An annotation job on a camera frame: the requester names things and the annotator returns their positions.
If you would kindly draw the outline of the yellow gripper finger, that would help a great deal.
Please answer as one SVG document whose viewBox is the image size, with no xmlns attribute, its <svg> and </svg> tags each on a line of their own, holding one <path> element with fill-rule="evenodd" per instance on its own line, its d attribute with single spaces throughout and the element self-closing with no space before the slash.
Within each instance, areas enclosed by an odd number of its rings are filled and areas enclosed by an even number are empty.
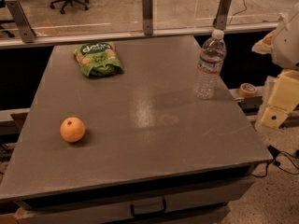
<svg viewBox="0 0 299 224">
<path fill-rule="evenodd" d="M 262 115 L 262 125 L 279 128 L 299 105 L 299 72 L 288 70 L 275 79 L 273 90 Z"/>
<path fill-rule="evenodd" d="M 272 51 L 272 40 L 275 34 L 275 30 L 268 33 L 263 39 L 259 40 L 252 47 L 252 51 L 258 54 L 270 54 Z"/>
</svg>

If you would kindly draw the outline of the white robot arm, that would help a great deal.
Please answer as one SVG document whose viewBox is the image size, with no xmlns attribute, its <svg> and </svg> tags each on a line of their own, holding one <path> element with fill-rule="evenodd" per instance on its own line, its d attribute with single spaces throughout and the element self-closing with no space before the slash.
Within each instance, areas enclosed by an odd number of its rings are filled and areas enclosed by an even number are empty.
<svg viewBox="0 0 299 224">
<path fill-rule="evenodd" d="M 253 52 L 270 54 L 283 71 L 275 78 L 261 124 L 278 128 L 299 105 L 299 4 L 281 14 L 278 27 L 254 44 Z"/>
</svg>

